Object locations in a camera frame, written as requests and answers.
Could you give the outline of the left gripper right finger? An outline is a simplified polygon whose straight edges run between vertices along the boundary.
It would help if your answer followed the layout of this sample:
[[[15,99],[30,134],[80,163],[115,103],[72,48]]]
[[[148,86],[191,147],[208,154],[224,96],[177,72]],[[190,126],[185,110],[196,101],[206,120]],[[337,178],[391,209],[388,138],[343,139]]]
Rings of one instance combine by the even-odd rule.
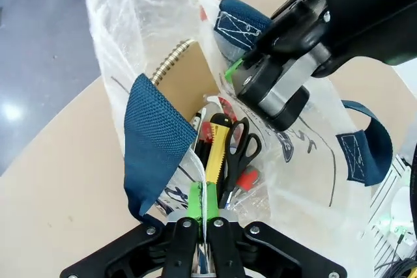
[[[347,278],[347,270],[266,223],[241,227],[218,208],[216,185],[207,184],[207,244],[217,278]]]

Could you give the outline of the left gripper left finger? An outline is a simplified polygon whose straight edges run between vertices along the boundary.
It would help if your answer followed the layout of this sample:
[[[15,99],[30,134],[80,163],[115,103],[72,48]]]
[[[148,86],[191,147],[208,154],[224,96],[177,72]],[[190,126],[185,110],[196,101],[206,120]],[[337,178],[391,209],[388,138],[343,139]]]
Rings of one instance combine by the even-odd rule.
[[[145,278],[159,269],[162,278],[191,278],[203,190],[203,183],[192,183],[186,210],[171,212],[165,225],[138,225],[65,268],[60,278]]]

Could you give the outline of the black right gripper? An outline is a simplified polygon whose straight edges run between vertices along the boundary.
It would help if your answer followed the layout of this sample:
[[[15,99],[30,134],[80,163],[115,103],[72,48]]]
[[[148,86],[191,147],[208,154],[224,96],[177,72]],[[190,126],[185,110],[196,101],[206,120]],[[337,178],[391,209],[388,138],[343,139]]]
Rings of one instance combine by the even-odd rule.
[[[322,39],[331,58],[315,76],[329,76],[355,57],[390,66],[417,58],[417,0],[325,1],[330,22],[325,12],[316,14],[306,1],[297,0],[261,32],[246,60],[297,59]]]

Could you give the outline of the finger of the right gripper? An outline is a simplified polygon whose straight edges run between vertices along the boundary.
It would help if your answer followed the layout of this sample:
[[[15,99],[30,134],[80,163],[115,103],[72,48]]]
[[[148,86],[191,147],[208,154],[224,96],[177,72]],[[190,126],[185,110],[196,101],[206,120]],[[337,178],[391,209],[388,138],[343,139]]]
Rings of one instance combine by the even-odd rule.
[[[253,50],[231,74],[236,97],[274,130],[292,126],[309,100],[305,83],[330,58],[324,45]]]

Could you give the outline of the red white round label pack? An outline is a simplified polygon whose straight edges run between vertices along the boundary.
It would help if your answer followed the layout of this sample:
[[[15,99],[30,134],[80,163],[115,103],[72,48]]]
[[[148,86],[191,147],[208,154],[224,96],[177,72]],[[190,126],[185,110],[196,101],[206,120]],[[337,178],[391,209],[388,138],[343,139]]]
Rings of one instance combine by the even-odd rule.
[[[233,110],[233,106],[225,98],[219,96],[218,99],[223,113],[226,114],[233,122],[236,121],[237,116]]]

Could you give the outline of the white pen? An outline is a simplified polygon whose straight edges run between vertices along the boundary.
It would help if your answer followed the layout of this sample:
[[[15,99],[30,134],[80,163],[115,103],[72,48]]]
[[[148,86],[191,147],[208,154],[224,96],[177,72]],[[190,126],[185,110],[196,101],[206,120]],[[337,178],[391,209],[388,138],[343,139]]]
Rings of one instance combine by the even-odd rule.
[[[201,127],[201,123],[203,122],[205,115],[207,113],[207,108],[203,107],[202,109],[200,109],[196,114],[195,117],[193,119],[193,127],[195,130],[199,130]]]

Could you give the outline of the orange grey small tool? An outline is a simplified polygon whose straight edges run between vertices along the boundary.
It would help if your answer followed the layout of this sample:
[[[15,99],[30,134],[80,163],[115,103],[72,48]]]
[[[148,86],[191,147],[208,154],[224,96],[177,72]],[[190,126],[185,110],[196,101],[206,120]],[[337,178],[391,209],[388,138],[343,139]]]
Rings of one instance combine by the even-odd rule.
[[[240,190],[247,192],[254,187],[259,177],[260,173],[258,169],[250,165],[244,169],[244,171],[238,178],[237,187]]]

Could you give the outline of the red black pen pack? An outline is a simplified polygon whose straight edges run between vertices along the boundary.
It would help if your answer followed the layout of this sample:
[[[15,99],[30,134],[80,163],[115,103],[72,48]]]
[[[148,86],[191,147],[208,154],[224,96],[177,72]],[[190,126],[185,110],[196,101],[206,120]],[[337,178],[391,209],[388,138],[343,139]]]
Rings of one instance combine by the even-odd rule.
[[[210,122],[203,122],[194,152],[206,169],[212,146],[212,128]]]

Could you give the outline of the kraft brown spiral notebook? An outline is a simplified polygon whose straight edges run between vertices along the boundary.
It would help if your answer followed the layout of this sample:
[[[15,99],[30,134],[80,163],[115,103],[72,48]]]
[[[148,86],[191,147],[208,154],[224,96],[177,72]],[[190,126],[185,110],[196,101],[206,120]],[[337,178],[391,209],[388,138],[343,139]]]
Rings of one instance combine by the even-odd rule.
[[[188,121],[220,93],[199,43],[179,42],[152,75],[151,82]]]

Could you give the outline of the yellow black utility knife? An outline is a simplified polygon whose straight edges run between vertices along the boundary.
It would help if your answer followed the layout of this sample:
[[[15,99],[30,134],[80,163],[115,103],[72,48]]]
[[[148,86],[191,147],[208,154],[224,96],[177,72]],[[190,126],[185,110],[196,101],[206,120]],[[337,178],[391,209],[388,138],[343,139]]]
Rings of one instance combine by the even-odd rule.
[[[218,183],[225,156],[225,141],[231,126],[231,119],[224,113],[216,113],[210,119],[212,144],[205,169],[207,182]]]

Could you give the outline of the white device green light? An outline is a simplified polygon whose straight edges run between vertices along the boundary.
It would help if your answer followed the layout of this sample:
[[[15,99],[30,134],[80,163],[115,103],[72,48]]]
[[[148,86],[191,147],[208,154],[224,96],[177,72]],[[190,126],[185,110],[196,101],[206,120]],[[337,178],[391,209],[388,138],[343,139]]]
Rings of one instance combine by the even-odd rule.
[[[388,239],[395,245],[403,235],[398,249],[411,252],[417,246],[414,222],[410,207],[410,187],[403,186],[398,189],[390,207],[390,223]]]

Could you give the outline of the black handled scissors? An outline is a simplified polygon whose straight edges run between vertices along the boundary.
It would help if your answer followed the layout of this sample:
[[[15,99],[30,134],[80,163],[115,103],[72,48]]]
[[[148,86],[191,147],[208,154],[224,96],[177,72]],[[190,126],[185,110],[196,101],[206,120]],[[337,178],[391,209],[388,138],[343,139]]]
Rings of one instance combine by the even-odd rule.
[[[236,129],[242,125],[242,132],[238,140],[235,151],[231,152],[231,139]],[[250,141],[256,142],[256,149],[254,153],[247,156]],[[222,190],[220,191],[220,200],[218,206],[224,209],[231,200],[232,192],[237,186],[237,181],[243,173],[244,169],[251,163],[251,161],[259,155],[262,149],[262,144],[259,136],[255,133],[250,133],[250,123],[247,117],[237,120],[230,128],[225,139],[225,160],[227,163],[227,176],[224,179]]]

